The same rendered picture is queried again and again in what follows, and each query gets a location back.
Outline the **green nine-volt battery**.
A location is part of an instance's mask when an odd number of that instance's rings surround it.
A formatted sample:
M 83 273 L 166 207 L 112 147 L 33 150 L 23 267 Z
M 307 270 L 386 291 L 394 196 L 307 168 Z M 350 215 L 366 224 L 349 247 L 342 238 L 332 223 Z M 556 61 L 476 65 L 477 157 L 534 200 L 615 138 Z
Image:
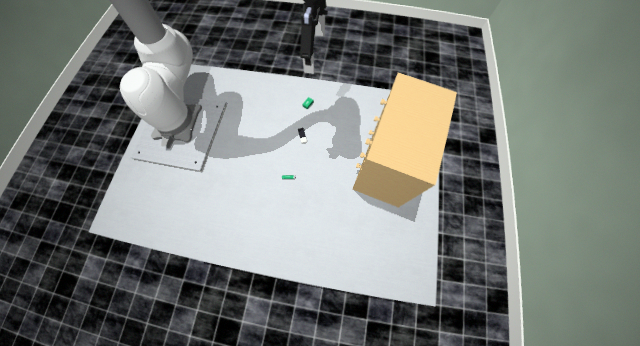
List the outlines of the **green nine-volt battery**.
M 313 104 L 313 102 L 314 102 L 313 99 L 308 97 L 306 101 L 302 104 L 302 106 L 308 109 Z

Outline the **tan chest of drawers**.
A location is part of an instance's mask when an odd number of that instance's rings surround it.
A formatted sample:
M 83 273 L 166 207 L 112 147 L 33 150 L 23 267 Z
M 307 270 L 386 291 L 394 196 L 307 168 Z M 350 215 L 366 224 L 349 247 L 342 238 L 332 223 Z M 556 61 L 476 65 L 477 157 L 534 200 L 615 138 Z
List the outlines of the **tan chest of drawers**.
M 353 190 L 400 207 L 436 185 L 457 92 L 398 73 Z

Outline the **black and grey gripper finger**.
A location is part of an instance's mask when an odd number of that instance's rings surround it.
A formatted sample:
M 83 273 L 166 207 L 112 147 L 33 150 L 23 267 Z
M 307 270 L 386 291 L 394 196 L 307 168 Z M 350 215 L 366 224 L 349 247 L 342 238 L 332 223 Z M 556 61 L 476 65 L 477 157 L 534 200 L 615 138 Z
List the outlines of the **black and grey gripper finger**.
M 316 18 L 313 21 L 313 14 L 311 8 L 307 7 L 305 13 L 305 3 L 303 3 L 303 11 L 301 13 L 301 50 L 299 52 L 300 58 L 303 58 L 304 73 L 314 74 L 314 37 L 315 27 L 318 24 L 319 13 L 321 10 L 321 4 L 317 4 Z
M 326 8 L 326 0 L 320 0 L 319 4 L 321 4 L 321 11 L 319 13 L 318 24 L 315 27 L 315 35 L 325 36 L 325 15 L 328 13 L 328 10 L 324 9 Z

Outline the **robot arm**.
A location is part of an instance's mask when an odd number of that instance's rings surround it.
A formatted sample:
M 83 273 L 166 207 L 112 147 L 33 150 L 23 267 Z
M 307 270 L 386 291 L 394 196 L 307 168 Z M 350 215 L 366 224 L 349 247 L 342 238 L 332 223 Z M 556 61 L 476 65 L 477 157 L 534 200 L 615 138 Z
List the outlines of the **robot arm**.
M 202 110 L 199 104 L 183 102 L 193 57 L 190 42 L 181 32 L 161 23 L 149 0 L 109 1 L 136 36 L 134 45 L 143 64 L 122 78 L 124 101 L 157 129 L 151 138 L 162 139 L 161 147 L 168 149 L 173 140 L 190 142 Z

